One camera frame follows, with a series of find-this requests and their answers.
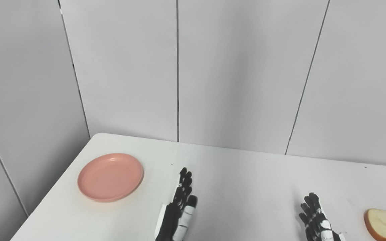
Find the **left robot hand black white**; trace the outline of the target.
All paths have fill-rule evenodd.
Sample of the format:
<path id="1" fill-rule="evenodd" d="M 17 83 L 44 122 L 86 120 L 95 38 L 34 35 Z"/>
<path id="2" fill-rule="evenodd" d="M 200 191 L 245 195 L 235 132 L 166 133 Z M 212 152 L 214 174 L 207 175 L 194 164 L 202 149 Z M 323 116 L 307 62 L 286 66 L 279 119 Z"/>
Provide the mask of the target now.
<path id="1" fill-rule="evenodd" d="M 172 201 L 162 205 L 155 231 L 156 241 L 183 241 L 186 237 L 198 203 L 198 197 L 192 195 L 192 181 L 192 172 L 182 168 Z"/>

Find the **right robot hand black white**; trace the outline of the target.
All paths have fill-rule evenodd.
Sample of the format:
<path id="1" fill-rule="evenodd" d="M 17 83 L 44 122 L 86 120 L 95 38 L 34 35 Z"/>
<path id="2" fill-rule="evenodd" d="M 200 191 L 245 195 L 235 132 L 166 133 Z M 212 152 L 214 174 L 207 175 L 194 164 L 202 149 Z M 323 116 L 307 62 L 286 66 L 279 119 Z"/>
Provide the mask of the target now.
<path id="1" fill-rule="evenodd" d="M 299 218 L 304 224 L 308 241 L 346 241 L 343 233 L 333 230 L 315 193 L 310 192 L 305 196 L 300 207 L 302 212 L 299 213 Z"/>

